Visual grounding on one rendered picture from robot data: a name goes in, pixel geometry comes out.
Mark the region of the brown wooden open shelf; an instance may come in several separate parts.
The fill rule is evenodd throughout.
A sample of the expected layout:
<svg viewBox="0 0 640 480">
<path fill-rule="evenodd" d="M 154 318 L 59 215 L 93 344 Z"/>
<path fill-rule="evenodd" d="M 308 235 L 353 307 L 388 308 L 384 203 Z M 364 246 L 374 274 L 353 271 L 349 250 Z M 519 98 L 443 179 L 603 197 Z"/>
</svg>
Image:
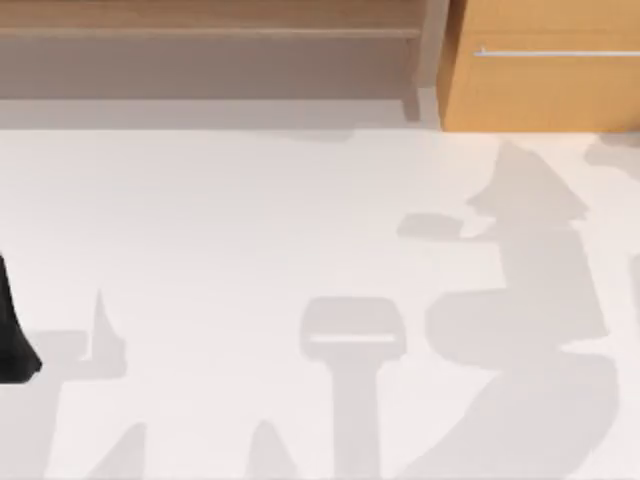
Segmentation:
<svg viewBox="0 0 640 480">
<path fill-rule="evenodd" d="M 449 0 L 0 0 L 0 99 L 358 102 L 408 119 Z"/>
</svg>

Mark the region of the light wooden cupboard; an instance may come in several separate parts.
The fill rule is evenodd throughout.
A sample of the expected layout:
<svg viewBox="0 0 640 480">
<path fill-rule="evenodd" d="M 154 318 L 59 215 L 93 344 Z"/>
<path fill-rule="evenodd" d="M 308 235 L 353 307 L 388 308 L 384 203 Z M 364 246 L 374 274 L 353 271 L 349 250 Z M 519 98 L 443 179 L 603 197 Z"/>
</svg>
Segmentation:
<svg viewBox="0 0 640 480">
<path fill-rule="evenodd" d="M 436 93 L 447 132 L 640 130 L 640 58 L 480 58 L 489 50 L 640 51 L 640 0 L 450 0 Z"/>
</svg>

